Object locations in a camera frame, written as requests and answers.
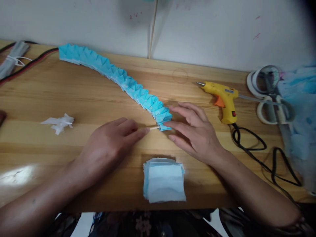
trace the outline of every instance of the wooden table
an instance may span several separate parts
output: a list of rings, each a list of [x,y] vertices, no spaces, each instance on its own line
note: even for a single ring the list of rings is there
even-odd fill
[[[0,48],[8,41],[0,41]],[[52,46],[31,45],[25,55],[31,59]],[[0,55],[1,62],[8,51]],[[165,105],[189,101],[202,106],[217,136],[240,161],[268,182],[259,164],[239,149],[231,139],[230,128],[220,122],[221,110],[213,106],[215,98],[195,83],[214,81],[229,85],[244,95],[247,72],[186,65],[114,54],[111,63],[123,68],[139,84],[156,95]],[[259,136],[268,145],[263,152],[254,152],[271,165],[271,148],[282,147],[277,126],[264,125],[256,116],[257,103],[236,99],[237,124]],[[140,125],[154,126],[152,116],[133,101],[114,82],[84,66],[59,60],[58,52],[47,56],[27,72],[0,88],[0,109],[8,117],[0,129],[0,206],[37,186],[67,162],[75,159],[88,137],[100,125],[119,117],[134,119]],[[75,118],[74,127],[67,127],[59,136],[49,125],[40,122],[64,113]],[[174,115],[173,120],[180,119]],[[235,205],[216,174],[205,164],[176,147],[167,138],[170,131],[151,131],[140,141],[123,163],[108,177],[77,197],[66,209],[69,211],[123,211],[148,209],[191,209],[229,207]],[[242,135],[244,146],[256,144],[253,137]],[[185,167],[187,202],[149,204],[143,197],[143,163],[153,157],[173,157]],[[279,162],[278,173],[289,178],[284,164]],[[279,181],[295,198],[309,201],[303,188]]]

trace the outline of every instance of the yellow hot glue gun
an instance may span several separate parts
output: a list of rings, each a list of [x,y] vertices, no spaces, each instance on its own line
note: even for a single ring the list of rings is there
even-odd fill
[[[222,123],[232,124],[237,121],[233,99],[238,97],[238,90],[214,82],[197,82],[205,92],[217,97],[214,105],[222,107]]]

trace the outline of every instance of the orange trigger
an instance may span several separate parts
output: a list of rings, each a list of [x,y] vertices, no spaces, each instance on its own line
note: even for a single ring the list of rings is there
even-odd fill
[[[217,101],[214,103],[214,105],[217,105],[219,107],[225,107],[224,101],[222,101],[221,97],[219,95],[216,95]]]

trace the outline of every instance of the hand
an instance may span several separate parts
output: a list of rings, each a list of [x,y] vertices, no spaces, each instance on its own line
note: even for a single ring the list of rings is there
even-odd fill
[[[179,103],[178,107],[169,107],[169,109],[185,117],[189,123],[189,125],[175,121],[164,123],[165,126],[174,128],[188,138],[190,144],[177,135],[169,135],[169,138],[182,150],[211,166],[216,166],[229,153],[221,146],[202,108],[184,102]]]
[[[72,174],[76,177],[73,179],[82,183],[82,189],[92,186],[109,173],[149,131],[149,128],[138,130],[137,123],[127,118],[97,128],[79,157],[70,164]]]

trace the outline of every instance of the person's right hand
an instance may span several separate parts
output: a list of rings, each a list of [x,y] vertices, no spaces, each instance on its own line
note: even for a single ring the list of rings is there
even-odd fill
[[[164,123],[165,126],[174,128],[189,139],[190,144],[177,135],[169,135],[178,147],[210,166],[216,166],[223,157],[227,156],[229,152],[218,141],[215,130],[201,107],[189,102],[179,102],[178,107],[169,107],[169,109],[185,117],[189,123],[189,125],[175,121]]]

